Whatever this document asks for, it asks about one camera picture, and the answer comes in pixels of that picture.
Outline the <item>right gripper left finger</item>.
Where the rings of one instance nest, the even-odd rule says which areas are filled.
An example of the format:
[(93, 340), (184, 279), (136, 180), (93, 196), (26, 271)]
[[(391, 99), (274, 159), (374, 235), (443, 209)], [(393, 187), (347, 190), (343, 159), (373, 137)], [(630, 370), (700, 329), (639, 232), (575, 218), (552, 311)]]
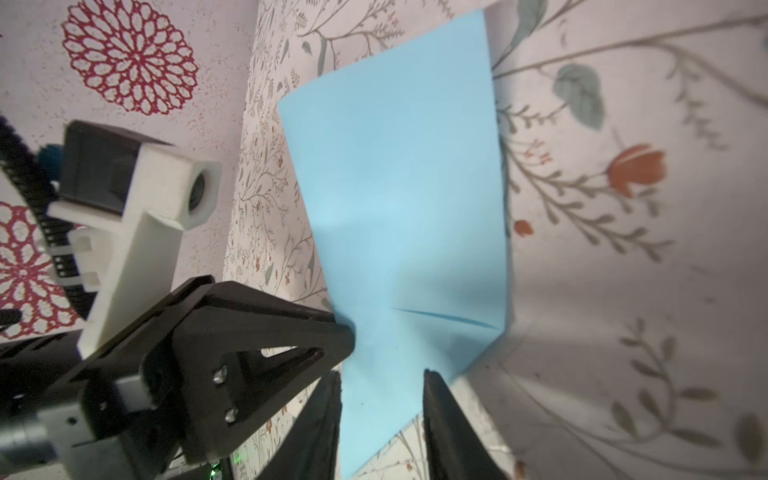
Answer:
[(270, 462), (263, 479), (334, 479), (341, 421), (341, 377), (336, 370), (317, 383)]

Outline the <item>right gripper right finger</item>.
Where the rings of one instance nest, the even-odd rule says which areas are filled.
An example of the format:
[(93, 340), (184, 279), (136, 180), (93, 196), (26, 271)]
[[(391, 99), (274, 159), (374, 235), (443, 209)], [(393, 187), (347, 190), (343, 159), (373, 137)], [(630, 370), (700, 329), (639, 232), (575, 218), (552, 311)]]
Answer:
[(423, 421), (430, 479), (504, 480), (443, 377), (424, 371)]

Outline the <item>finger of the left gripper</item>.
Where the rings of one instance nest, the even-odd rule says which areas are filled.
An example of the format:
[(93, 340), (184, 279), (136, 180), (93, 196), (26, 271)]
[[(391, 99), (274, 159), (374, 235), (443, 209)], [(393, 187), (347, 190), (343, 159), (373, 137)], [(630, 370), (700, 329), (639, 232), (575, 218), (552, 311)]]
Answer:
[(192, 462), (232, 454), (354, 350), (332, 313), (236, 282), (216, 283), (174, 329)]

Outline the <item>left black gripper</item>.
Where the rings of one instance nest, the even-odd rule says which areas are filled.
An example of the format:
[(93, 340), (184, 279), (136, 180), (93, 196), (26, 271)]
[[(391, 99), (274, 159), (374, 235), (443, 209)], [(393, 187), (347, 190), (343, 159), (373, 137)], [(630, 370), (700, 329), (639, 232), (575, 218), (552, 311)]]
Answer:
[(174, 330), (212, 276), (188, 280), (81, 358), (82, 332), (1, 348), (1, 475), (61, 464), (73, 479), (158, 479), (183, 436)]

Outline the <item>light blue paper sheet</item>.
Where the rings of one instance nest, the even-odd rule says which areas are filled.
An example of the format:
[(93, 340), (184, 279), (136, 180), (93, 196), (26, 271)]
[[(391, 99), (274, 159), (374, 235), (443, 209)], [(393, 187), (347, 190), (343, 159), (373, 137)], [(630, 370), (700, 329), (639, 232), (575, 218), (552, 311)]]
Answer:
[(502, 158), (475, 11), (326, 74), (279, 113), (332, 307), (352, 478), (422, 409), (423, 373), (463, 373), (504, 331)]

